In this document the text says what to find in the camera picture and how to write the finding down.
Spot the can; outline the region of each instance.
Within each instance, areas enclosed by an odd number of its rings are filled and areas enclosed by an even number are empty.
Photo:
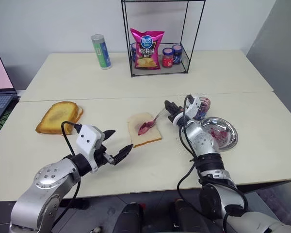
[[[94,49],[102,69],[110,69],[111,68],[111,61],[108,54],[105,38],[103,35],[96,34],[92,37],[92,42],[94,45]]]

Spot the label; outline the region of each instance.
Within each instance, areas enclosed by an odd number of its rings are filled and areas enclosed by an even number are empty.
[[[154,52],[155,52],[155,45],[156,45],[156,41],[152,42],[151,47],[149,47],[148,49],[144,49],[142,48],[142,43],[139,44],[139,52],[141,53],[141,55],[143,57],[151,57]]]
[[[101,44],[94,44],[94,49],[96,51],[96,55],[100,66],[102,68],[111,66],[111,61],[108,55],[106,43],[103,42]]]
[[[167,67],[167,68],[172,67],[173,66],[173,59],[163,56],[162,66]]]
[[[151,48],[153,45],[153,39],[149,35],[144,35],[141,37],[141,46],[145,49]]]
[[[174,65],[179,64],[181,62],[181,53],[175,53],[173,60]]]

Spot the table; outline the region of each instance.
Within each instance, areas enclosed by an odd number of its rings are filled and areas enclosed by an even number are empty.
[[[236,128],[239,141],[222,153],[226,170],[237,184],[291,179],[291,114],[273,92],[209,94],[207,116],[221,117]],[[116,133],[104,142],[107,153],[130,144],[129,116],[143,111],[158,113],[164,100],[181,104],[184,96],[74,100],[83,107],[82,124]],[[0,133],[0,201],[16,200],[44,165],[69,154],[60,135],[36,133],[35,127],[56,101],[20,102]],[[189,170],[190,155],[181,145],[178,130],[162,117],[163,139],[134,148],[117,166],[105,165],[82,179],[78,197],[175,189]],[[76,132],[68,136],[75,148]],[[193,171],[181,188],[199,187]],[[73,196],[74,189],[67,198]]]
[[[94,53],[48,56],[20,101],[139,98],[188,93],[272,91],[240,50],[196,51],[188,74],[130,77],[127,53],[110,53],[102,70]]]

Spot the black cable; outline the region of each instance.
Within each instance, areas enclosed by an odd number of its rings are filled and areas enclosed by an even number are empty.
[[[190,148],[191,148],[191,151],[185,146],[185,149],[191,153],[191,155],[193,156],[193,158],[195,160],[197,160],[197,156],[196,156],[196,153],[195,153],[195,150],[193,149],[193,146],[191,145],[190,141],[189,141],[189,138],[188,138],[188,135],[186,133],[186,124],[187,124],[187,120],[185,118],[185,110],[186,110],[186,100],[188,99],[188,95],[184,98],[184,104],[183,104],[183,121],[184,121],[184,124],[183,124],[183,132],[184,132],[184,135],[185,135],[185,139],[186,141],[188,142]]]
[[[182,145],[184,146],[184,148],[194,157],[194,154],[192,151],[190,151],[190,149],[186,146],[186,144],[184,143],[183,139],[182,139],[182,135],[181,135],[181,127],[179,128],[179,138],[180,141],[182,143]]]
[[[71,146],[71,144],[70,144],[70,142],[69,142],[69,140],[67,138],[67,135],[66,135],[66,132],[65,132],[65,128],[64,128],[65,124],[69,124],[69,125],[72,125],[72,126],[74,126],[75,124],[72,123],[72,122],[69,122],[69,121],[64,121],[64,122],[62,122],[61,127],[62,127],[63,136],[64,136],[64,138],[66,140],[66,143],[68,144],[68,147],[69,147],[69,149],[71,151],[72,156],[76,156],[76,154],[74,153],[74,151],[72,149],[72,146]]]
[[[62,127],[62,133],[63,133],[63,136],[64,136],[64,138],[65,138],[65,140],[66,140],[66,143],[68,144],[68,147],[69,147],[69,149],[70,149],[70,151],[71,151],[72,156],[76,156],[75,153],[74,153],[74,151],[73,151],[73,149],[72,149],[72,146],[71,146],[71,144],[70,144],[70,142],[69,142],[69,140],[68,140],[68,138],[67,138],[67,135],[66,135],[66,132],[65,132],[65,128],[64,128],[64,125],[65,125],[65,124],[69,124],[69,125],[72,125],[72,126],[75,126],[75,124],[72,123],[72,122],[69,122],[69,121],[64,121],[64,122],[62,122],[61,127]],[[76,191],[75,191],[75,193],[74,193],[72,199],[70,200],[70,202],[68,203],[68,205],[65,207],[64,211],[63,211],[63,212],[58,216],[58,218],[54,221],[54,223],[53,223],[53,227],[54,227],[54,226],[59,222],[59,220],[60,220],[60,219],[65,215],[65,213],[68,211],[68,209],[70,208],[70,206],[72,205],[72,203],[73,203],[74,200],[76,199],[76,197],[77,197],[77,195],[78,195],[78,192],[79,192],[79,189],[80,189],[80,185],[81,185],[81,180],[78,182],[77,189],[76,189]]]
[[[230,215],[230,212],[227,212],[225,215],[224,215],[224,218],[223,218],[223,231],[225,233],[227,233],[227,228],[226,228],[226,225],[227,225],[227,217]]]
[[[78,186],[77,189],[72,197],[72,199],[70,200],[70,202],[68,203],[68,205],[66,206],[66,208],[64,209],[64,211],[58,216],[58,218],[55,220],[55,222],[53,223],[53,227],[59,222],[59,220],[65,215],[65,213],[68,211],[68,209],[70,208],[71,204],[74,202],[74,200],[77,197],[77,194],[79,192],[80,189],[80,185],[81,185],[81,181],[78,182]]]
[[[208,218],[207,216],[205,216],[201,211],[199,211],[198,209],[195,208],[195,206],[193,206],[192,203],[190,203],[188,200],[186,200],[184,198],[184,196],[182,195],[181,191],[180,191],[180,184],[191,174],[191,172],[193,171],[195,167],[195,164],[192,165],[192,167],[190,168],[190,170],[188,171],[188,173],[186,173],[182,178],[181,180],[178,182],[177,184],[177,191],[178,191],[178,194],[179,196],[181,197],[181,199],[183,199],[183,201],[188,204],[192,209],[194,209],[196,212],[198,212],[201,216],[205,217],[205,218]]]

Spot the white bread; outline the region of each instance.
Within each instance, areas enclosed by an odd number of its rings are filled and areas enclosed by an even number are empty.
[[[128,119],[128,131],[130,134],[131,143],[134,144],[134,147],[162,139],[162,136],[156,125],[150,128],[145,134],[138,135],[140,126],[143,123],[151,120],[153,120],[153,116],[150,113],[139,113],[131,116]]]

